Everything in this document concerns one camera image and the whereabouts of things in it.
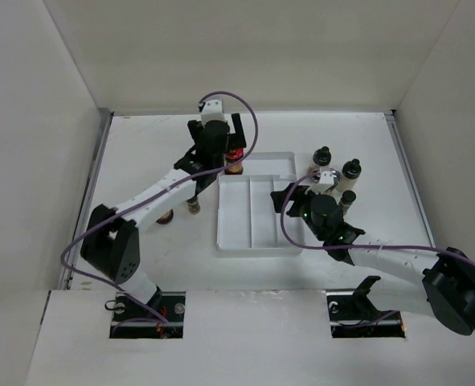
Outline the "red-capped amber sauce jar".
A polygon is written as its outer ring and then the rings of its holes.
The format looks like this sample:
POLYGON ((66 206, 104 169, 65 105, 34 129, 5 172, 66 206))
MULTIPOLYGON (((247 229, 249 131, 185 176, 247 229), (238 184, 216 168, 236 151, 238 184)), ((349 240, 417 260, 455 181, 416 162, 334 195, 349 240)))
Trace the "red-capped amber sauce jar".
POLYGON ((244 156, 244 149, 239 148, 236 150, 231 150, 226 156, 226 169, 224 173, 226 175, 241 175, 244 172, 244 166, 242 163, 242 158, 244 156))

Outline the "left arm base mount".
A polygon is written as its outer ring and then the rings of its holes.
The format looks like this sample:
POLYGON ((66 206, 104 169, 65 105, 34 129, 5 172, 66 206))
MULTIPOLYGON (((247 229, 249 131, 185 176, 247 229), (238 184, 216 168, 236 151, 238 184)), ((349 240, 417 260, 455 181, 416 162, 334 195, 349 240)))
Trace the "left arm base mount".
POLYGON ((111 339, 182 339, 186 315, 186 293, 165 292, 156 311, 167 320, 136 305, 123 294, 117 293, 104 308, 111 313, 111 339))

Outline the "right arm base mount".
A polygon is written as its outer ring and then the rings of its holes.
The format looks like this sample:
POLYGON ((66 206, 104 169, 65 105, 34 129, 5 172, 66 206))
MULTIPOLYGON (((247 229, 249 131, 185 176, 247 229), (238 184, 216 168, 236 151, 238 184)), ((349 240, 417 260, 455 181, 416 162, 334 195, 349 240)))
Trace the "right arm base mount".
POLYGON ((405 338, 401 313, 378 310, 368 295, 379 276, 369 276, 355 289, 326 292, 330 333, 334 339, 405 338))

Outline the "silver-capped spice bottle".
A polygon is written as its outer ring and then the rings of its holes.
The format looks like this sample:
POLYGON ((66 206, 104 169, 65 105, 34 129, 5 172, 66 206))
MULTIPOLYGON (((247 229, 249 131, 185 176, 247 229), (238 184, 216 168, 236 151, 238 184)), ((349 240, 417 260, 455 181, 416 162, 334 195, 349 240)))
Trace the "silver-capped spice bottle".
POLYGON ((342 176, 338 170, 333 168, 321 168, 320 169, 320 179, 319 183, 321 183, 325 191, 332 191, 334 190, 338 184, 341 182, 342 176))

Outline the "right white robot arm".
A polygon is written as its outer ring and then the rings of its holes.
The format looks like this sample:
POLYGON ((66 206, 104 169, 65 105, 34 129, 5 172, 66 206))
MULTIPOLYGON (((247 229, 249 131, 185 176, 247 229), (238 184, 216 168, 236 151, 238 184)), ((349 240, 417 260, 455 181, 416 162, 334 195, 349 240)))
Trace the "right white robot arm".
POLYGON ((433 317, 459 335, 475 330, 475 262, 456 248, 382 243, 345 220, 356 194, 344 191, 339 199, 317 194, 309 186, 290 183, 270 194, 275 213, 301 219, 320 249, 337 262, 374 269, 414 286, 410 295, 372 291, 379 276, 369 276, 352 294, 354 312, 362 318, 391 310, 433 317))

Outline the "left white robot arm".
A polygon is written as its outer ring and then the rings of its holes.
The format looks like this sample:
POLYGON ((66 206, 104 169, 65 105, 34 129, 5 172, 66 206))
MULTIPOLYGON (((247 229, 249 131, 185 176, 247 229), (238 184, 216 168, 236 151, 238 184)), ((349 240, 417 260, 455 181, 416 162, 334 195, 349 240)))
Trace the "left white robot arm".
POLYGON ((90 215, 88 230, 92 233, 84 238, 80 255, 134 297, 133 311, 142 320, 158 316, 162 291, 141 268, 140 232, 206 190, 216 180, 212 170, 222 170, 225 157, 246 146, 240 115, 233 113, 231 122, 189 121, 194 145, 165 177, 125 203, 98 205, 90 215))

